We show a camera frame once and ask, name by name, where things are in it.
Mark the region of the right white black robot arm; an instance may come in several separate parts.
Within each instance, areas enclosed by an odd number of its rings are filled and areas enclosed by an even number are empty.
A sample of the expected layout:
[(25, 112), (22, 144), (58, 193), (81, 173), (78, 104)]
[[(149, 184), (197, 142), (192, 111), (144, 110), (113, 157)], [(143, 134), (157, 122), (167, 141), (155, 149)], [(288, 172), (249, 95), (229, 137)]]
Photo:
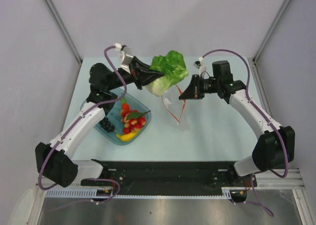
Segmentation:
[(233, 79), (228, 61), (213, 62), (213, 76), (208, 78), (203, 77), (206, 68), (202, 61), (203, 58), (200, 57), (194, 63), (199, 73), (192, 75), (188, 87), (179, 99), (198, 100), (203, 99), (207, 93), (215, 93), (243, 117), (257, 137), (251, 155), (229, 167), (229, 183), (239, 186), (247, 175), (265, 171), (275, 173), (275, 169), (280, 167), (284, 168), (284, 172), (276, 173), (276, 176), (286, 177), (289, 163), (294, 158), (294, 129), (290, 126), (282, 126), (256, 104), (249, 95), (248, 85)]

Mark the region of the clear zip bag red zipper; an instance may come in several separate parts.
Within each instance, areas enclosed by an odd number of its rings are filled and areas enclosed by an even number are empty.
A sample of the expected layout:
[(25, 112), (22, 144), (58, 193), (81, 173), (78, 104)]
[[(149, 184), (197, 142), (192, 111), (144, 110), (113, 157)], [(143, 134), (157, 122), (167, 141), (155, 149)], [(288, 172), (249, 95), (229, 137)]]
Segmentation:
[(182, 93), (178, 85), (173, 85), (163, 93), (161, 101), (167, 111), (168, 123), (179, 131), (188, 131), (190, 125), (185, 112), (186, 100), (179, 100)]

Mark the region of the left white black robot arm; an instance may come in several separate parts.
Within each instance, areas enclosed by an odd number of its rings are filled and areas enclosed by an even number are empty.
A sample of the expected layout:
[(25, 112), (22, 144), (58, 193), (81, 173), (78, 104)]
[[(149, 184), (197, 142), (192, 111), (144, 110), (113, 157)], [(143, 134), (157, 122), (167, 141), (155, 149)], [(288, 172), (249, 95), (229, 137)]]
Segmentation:
[(164, 73), (152, 70), (149, 65), (133, 57), (116, 69), (103, 63), (90, 68), (90, 94), (73, 121), (48, 144), (40, 142), (35, 148), (39, 180), (47, 178), (54, 185), (68, 187), (75, 180), (93, 180), (98, 185), (108, 182), (109, 173), (94, 160), (75, 163), (72, 157), (85, 136), (111, 111), (122, 96), (113, 89), (135, 84), (138, 89), (163, 77)]

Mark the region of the red cherry bunch with leaf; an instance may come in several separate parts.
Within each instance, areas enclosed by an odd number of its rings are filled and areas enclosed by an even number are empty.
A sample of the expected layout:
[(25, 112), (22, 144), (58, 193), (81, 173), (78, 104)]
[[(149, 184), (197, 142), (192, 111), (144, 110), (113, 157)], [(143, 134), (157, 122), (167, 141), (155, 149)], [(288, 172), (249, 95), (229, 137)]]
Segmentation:
[(128, 134), (130, 132), (139, 132), (146, 125), (147, 119), (145, 118), (151, 111), (139, 112), (136, 109), (131, 109), (128, 104), (121, 106), (121, 121), (124, 124), (122, 133)]

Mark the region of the green white lettuce head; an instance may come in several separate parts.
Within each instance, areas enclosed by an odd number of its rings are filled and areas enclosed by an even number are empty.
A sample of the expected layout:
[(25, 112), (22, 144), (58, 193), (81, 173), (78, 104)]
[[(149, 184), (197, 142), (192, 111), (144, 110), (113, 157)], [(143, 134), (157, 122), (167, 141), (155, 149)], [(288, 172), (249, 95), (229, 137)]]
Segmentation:
[(154, 56), (150, 69), (164, 73), (163, 77), (145, 86), (157, 97), (162, 96), (170, 87), (184, 80), (189, 74), (183, 55), (175, 50), (169, 51), (165, 56)]

